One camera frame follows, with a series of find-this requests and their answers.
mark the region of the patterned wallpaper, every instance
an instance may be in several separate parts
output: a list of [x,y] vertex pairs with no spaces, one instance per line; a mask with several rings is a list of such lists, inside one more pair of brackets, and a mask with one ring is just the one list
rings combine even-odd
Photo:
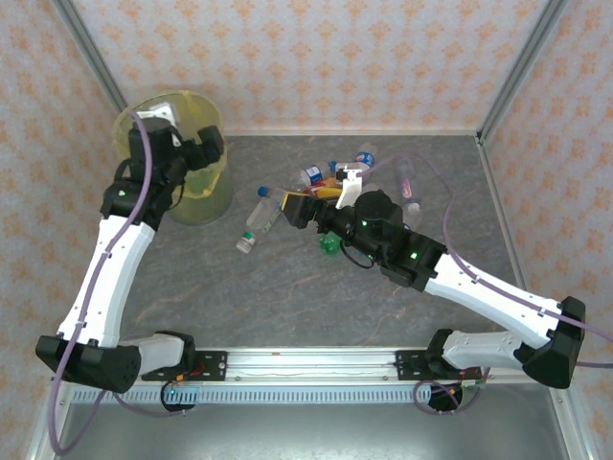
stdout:
[[546,3],[76,1],[129,102],[191,89],[230,131],[474,131]]
[[0,3],[0,30],[0,457],[16,460],[50,376],[35,343],[93,252],[114,112],[51,2]]
[[[488,143],[511,231],[534,290],[572,294],[613,331],[613,14],[572,0]],[[588,335],[582,358],[613,361]],[[590,426],[613,459],[613,372],[580,370]]]

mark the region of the yellow bucket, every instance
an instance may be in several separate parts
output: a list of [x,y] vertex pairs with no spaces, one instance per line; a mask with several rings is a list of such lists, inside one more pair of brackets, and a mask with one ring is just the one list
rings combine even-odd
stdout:
[[[129,112],[146,111],[152,106],[167,103],[177,116],[176,127],[184,139],[200,143],[198,130],[215,125],[223,135],[223,120],[217,106],[210,99],[191,91],[169,91],[154,98],[134,103],[115,120],[112,128],[113,147],[121,160],[130,156],[127,135],[132,128]],[[190,171],[185,178],[183,197],[169,215],[181,223],[210,222],[220,217],[232,202],[232,178],[228,169],[228,152],[225,147],[219,161],[198,171]],[[180,188],[172,193],[172,201],[179,201]]]

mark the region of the small bottle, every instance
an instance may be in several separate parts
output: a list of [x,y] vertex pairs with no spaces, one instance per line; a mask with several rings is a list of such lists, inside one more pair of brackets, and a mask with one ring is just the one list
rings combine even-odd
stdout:
[[332,161],[330,164],[335,171],[361,170],[364,172],[375,165],[375,155],[377,152],[378,149],[376,146],[367,142],[362,144],[357,150],[357,155],[353,163],[336,163]]
[[332,166],[330,163],[326,163],[325,161],[318,161],[314,165],[300,171],[300,178],[307,187],[321,182],[331,175]]
[[245,233],[237,242],[237,249],[249,254],[256,242],[270,230],[277,217],[281,213],[279,203],[274,199],[263,196],[247,219]]
[[397,182],[400,188],[400,207],[402,220],[409,230],[417,231],[423,210],[421,208],[421,189],[413,163],[408,158],[398,161]]

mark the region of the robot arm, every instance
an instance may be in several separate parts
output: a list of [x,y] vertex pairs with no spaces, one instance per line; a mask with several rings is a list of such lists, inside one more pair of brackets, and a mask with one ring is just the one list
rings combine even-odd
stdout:
[[[345,187],[346,178],[342,178]],[[436,332],[426,351],[430,372],[444,378],[468,367],[504,367],[522,369],[529,377],[555,388],[570,385],[583,330],[545,312],[584,322],[585,306],[579,300],[546,299],[465,262],[477,279],[541,310],[529,310],[476,282],[456,264],[443,244],[405,228],[402,210],[380,190],[360,195],[353,206],[347,201],[339,206],[331,200],[290,194],[284,214],[298,228],[315,220],[319,233],[335,233],[342,244],[354,246],[378,264],[391,281],[457,302],[507,329],[504,333]]]
[[[215,126],[198,131],[201,144],[197,145],[194,141],[179,141],[176,128],[167,119],[147,118],[144,123],[153,163],[147,197],[136,219],[102,266],[77,344],[62,377],[117,393],[124,393],[139,376],[150,371],[176,367],[178,374],[193,367],[195,346],[189,335],[160,332],[152,337],[120,343],[120,326],[136,269],[162,216],[172,205],[172,192],[184,184],[188,171],[215,163],[223,153],[223,140]],[[53,371],[66,349],[67,338],[75,331],[94,269],[111,239],[135,209],[143,187],[145,155],[136,127],[129,132],[128,140],[130,159],[120,165],[113,184],[104,193],[96,248],[77,300],[59,326],[57,335],[43,335],[36,345],[36,355]]]

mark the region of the white plastic piece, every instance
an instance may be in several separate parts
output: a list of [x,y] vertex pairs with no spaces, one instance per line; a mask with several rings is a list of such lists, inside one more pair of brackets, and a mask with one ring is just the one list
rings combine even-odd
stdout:
[[151,337],[122,342],[122,346],[135,345],[141,354],[139,376],[162,367],[176,366],[181,362],[185,342],[179,337],[155,333]]
[[[561,314],[556,300],[530,294],[525,290],[487,274],[483,270],[475,268],[466,261],[464,263],[470,271],[481,277],[481,279],[542,309]],[[436,278],[428,281],[425,286],[425,292],[457,302],[483,315],[509,330],[513,335],[526,343],[526,345],[530,345],[535,349],[542,347],[551,340],[547,332],[556,329],[557,319],[517,304],[480,283],[472,283],[468,275],[457,266],[453,258],[448,254],[441,256],[434,269],[438,275]]]
[[336,171],[342,171],[342,170],[360,170],[362,172],[365,172],[366,170],[369,170],[371,167],[369,165],[367,165],[366,163],[361,163],[359,161],[354,161],[353,163],[337,163],[336,164]]
[[253,246],[256,245],[256,239],[241,237],[240,240],[237,241],[237,249],[243,254],[249,254]]
[[453,332],[443,345],[443,358],[456,369],[468,367],[500,367],[522,369],[513,355],[521,340],[509,332],[461,333]]
[[[174,110],[172,110],[172,105],[169,103],[157,103],[156,105],[152,105],[149,110],[136,113],[141,118],[163,118],[168,120],[174,127],[176,127],[179,118],[178,115],[174,113]],[[172,135],[172,143],[175,147],[179,147],[181,145],[174,134]]]
[[[89,285],[95,266],[101,258],[110,240],[117,235],[126,218],[109,216],[100,222],[100,233],[96,250],[87,268],[85,279],[80,287],[74,306],[59,325],[58,333],[63,333],[66,340],[70,339],[79,319],[85,291]],[[155,231],[142,223],[130,225],[121,239],[115,244],[112,257],[106,259],[98,282],[94,287],[92,298],[85,316],[85,326],[79,334],[78,343],[87,344],[89,340],[98,340],[98,346],[104,348],[116,347],[119,342],[120,325],[124,313],[125,299],[132,286],[132,281]]]
[[362,170],[344,170],[347,177],[343,179],[343,192],[336,201],[336,209],[345,206],[353,206],[357,198],[362,194],[362,177],[357,175]]

